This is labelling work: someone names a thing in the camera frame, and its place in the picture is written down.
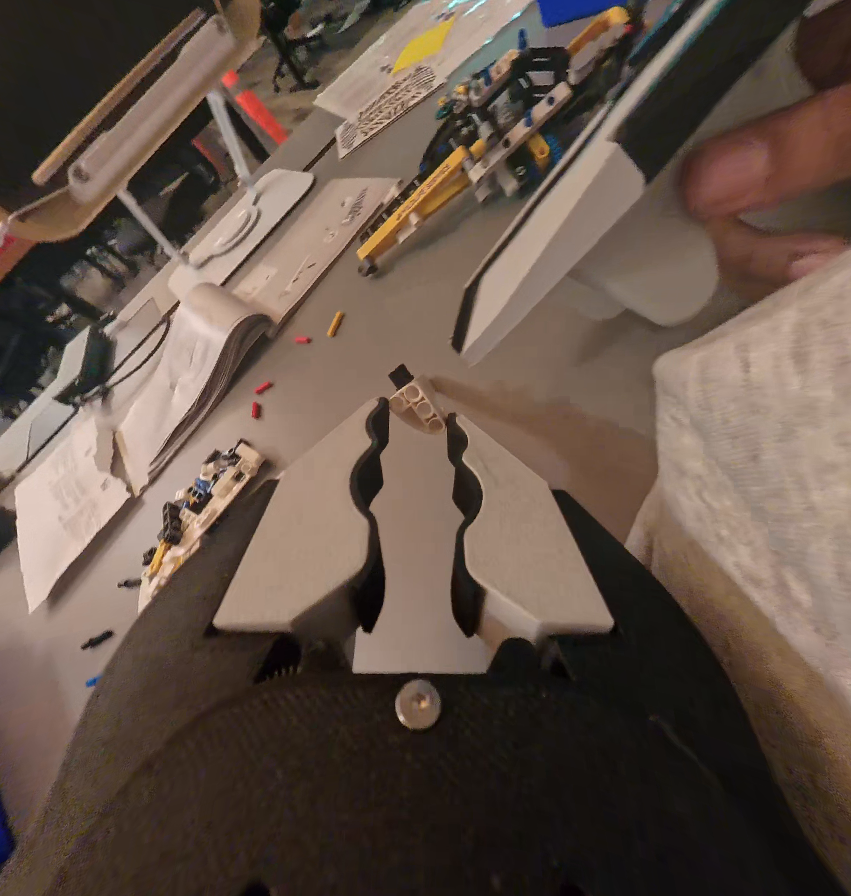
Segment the small white lego beam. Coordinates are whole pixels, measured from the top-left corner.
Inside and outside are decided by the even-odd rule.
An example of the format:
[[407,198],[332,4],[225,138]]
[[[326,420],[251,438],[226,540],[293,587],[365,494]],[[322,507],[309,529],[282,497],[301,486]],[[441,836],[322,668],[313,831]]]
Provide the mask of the small white lego beam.
[[388,398],[388,407],[401,422],[422,434],[447,431],[447,417],[427,376],[416,376]]

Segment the white desk lamp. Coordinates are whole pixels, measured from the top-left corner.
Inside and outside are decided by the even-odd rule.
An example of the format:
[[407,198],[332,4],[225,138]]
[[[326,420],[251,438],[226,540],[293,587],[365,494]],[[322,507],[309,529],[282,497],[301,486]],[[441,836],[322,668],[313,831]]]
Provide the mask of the white desk lamp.
[[[216,6],[218,10],[211,16],[190,14],[96,105],[72,137],[85,140],[184,42],[164,72],[113,125],[80,153],[68,150],[65,159],[74,157],[68,167],[68,189],[77,204],[99,205],[116,196],[169,258],[183,269],[221,284],[307,195],[314,176],[284,169],[250,172],[218,84],[252,51],[260,26],[260,2],[216,2]],[[207,102],[225,139],[243,191],[225,221],[187,252],[164,235],[142,209],[128,182],[202,101]]]

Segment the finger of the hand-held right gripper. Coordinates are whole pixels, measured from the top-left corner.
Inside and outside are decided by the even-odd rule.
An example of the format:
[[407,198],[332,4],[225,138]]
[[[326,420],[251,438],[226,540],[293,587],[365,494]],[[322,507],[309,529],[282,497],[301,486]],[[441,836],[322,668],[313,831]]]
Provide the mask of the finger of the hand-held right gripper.
[[633,207],[730,90],[729,33],[729,2],[677,2],[528,205],[598,193]]
[[683,210],[677,151],[648,181],[621,146],[592,140],[536,193],[464,288],[451,335],[476,364],[546,297],[591,321],[626,312],[664,328],[718,286],[711,240]]

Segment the blue plastic bin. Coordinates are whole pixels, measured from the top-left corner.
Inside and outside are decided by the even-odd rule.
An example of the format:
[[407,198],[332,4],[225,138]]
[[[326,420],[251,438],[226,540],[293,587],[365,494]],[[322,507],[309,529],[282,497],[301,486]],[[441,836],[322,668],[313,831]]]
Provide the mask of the blue plastic bin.
[[559,28],[575,21],[598,16],[613,6],[616,1],[536,1],[543,27]]

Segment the black striped sticker sheet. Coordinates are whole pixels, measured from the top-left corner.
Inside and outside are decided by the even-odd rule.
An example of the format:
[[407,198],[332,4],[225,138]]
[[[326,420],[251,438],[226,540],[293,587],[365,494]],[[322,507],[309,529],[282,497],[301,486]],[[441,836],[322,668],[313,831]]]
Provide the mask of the black striped sticker sheet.
[[424,63],[400,73],[379,95],[336,129],[338,158],[343,160],[361,148],[445,84],[446,79]]

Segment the white paper sheet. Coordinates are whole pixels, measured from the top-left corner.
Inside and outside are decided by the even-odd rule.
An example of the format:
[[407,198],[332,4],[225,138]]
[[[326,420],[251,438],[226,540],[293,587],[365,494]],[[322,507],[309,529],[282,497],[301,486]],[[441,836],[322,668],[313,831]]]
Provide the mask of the white paper sheet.
[[16,544],[29,614],[130,499],[113,461],[113,431],[94,416],[78,416],[16,487]]

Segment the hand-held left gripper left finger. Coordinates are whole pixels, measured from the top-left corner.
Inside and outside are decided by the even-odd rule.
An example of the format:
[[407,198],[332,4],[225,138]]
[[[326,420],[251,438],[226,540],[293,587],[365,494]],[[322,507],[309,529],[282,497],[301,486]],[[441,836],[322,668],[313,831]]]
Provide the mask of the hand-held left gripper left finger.
[[384,484],[389,416],[386,398],[370,399],[278,476],[215,629],[301,644],[373,631],[386,574],[371,505]]

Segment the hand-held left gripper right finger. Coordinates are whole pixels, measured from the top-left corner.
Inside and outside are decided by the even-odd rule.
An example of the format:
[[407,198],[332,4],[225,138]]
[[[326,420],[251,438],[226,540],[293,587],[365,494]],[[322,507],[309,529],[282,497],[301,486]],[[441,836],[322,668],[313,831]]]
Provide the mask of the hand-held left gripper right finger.
[[448,418],[447,451],[461,514],[450,580],[460,631],[494,647],[610,633],[612,613],[543,477],[462,415]]

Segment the yellow lego vehicle model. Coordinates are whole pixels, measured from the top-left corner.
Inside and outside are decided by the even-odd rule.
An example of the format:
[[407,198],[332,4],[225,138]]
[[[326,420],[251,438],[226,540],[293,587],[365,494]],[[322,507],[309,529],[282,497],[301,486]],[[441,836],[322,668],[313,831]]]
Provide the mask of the yellow lego vehicle model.
[[610,6],[563,45],[534,46],[521,28],[515,48],[442,97],[416,176],[361,233],[359,274],[375,275],[387,253],[467,191],[483,203],[536,188],[632,72],[646,8]]

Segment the open instruction booklet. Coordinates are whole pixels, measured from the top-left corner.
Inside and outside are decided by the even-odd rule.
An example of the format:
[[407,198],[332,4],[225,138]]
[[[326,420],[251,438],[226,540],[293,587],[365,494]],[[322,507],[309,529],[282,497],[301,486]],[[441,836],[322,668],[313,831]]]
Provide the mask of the open instruction booklet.
[[115,432],[134,496],[147,489],[217,407],[247,353],[283,329],[399,190],[397,178],[330,181],[236,287],[200,284],[181,300]]

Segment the person's right hand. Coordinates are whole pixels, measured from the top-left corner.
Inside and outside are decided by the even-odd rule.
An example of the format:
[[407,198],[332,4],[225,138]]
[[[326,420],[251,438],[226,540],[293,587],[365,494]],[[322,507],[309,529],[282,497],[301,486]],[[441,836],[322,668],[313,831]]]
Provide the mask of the person's right hand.
[[809,98],[705,141],[681,169],[683,205],[709,234],[722,282],[752,301],[850,248],[833,234],[774,234],[743,219],[851,180],[851,1],[802,20],[795,61]]

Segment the pile of loose lego pieces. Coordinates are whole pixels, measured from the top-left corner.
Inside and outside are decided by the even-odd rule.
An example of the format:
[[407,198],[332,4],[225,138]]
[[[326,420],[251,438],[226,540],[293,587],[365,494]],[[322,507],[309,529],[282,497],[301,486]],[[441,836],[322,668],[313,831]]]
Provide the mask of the pile of loose lego pieces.
[[156,544],[143,556],[138,596],[140,613],[199,551],[207,534],[215,529],[265,465],[266,457],[240,439],[228,451],[210,454],[191,484],[162,506]]

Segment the person's right forearm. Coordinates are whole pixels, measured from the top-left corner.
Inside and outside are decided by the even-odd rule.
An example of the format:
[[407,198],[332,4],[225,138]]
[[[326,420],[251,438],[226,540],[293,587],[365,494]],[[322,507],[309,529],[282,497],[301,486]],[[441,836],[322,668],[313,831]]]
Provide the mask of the person's right forearm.
[[628,549],[735,685],[851,894],[851,248],[655,362]]

